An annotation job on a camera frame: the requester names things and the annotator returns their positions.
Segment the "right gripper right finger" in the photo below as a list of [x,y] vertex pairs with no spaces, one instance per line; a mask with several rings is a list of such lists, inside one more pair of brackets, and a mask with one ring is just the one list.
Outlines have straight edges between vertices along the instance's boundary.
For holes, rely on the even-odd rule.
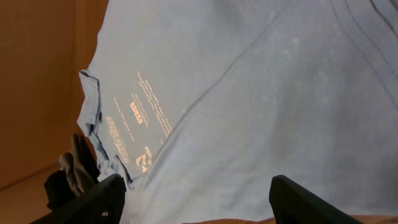
[[272,178],[269,202],[277,224],[360,224],[284,175]]

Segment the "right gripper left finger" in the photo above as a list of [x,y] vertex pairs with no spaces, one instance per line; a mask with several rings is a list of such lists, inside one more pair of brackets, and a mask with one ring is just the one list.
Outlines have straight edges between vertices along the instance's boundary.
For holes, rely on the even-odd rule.
[[113,174],[33,224],[119,224],[125,193],[123,177]]

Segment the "light blue printed t-shirt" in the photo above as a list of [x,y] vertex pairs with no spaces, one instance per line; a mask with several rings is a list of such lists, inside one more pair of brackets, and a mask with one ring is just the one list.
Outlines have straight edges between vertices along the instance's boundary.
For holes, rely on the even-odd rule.
[[122,223],[263,220],[279,174],[397,213],[396,1],[110,1],[80,79]]

